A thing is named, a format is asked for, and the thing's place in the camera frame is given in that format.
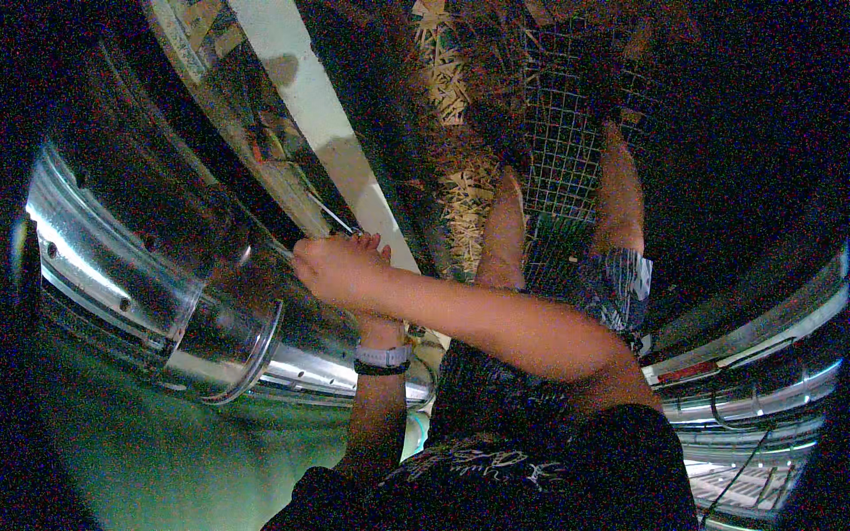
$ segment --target leg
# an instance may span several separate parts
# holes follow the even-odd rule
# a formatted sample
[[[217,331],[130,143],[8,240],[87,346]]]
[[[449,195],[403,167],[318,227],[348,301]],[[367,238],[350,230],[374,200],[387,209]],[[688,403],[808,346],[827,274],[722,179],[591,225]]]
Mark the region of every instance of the leg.
[[[620,127],[604,121],[603,130],[602,177],[597,189],[597,227],[591,254],[604,255],[621,247],[643,255],[643,191],[638,170]]]
[[[510,166],[501,171],[493,209],[484,222],[484,248],[475,284],[492,288],[525,287],[521,268],[525,219],[518,176]]]

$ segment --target patterned shorts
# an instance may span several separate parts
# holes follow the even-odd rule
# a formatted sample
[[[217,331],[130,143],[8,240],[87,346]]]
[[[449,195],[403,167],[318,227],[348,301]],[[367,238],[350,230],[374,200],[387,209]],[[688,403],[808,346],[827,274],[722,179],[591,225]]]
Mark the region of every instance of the patterned shorts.
[[[546,295],[623,333],[643,322],[651,279],[650,260],[636,251],[612,249],[580,263],[570,289]],[[476,432],[525,438],[572,424],[566,422],[569,384],[529,375],[465,343],[452,342],[439,374],[429,443]]]

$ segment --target watch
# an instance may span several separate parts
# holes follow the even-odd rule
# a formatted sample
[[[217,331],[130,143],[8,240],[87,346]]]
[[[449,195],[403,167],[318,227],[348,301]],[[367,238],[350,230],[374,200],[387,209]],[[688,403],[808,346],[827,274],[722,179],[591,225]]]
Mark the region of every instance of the watch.
[[[389,350],[366,348],[358,345],[354,350],[354,372],[359,375],[372,376],[401,374],[411,366],[410,356],[412,352],[413,346],[410,343]]]

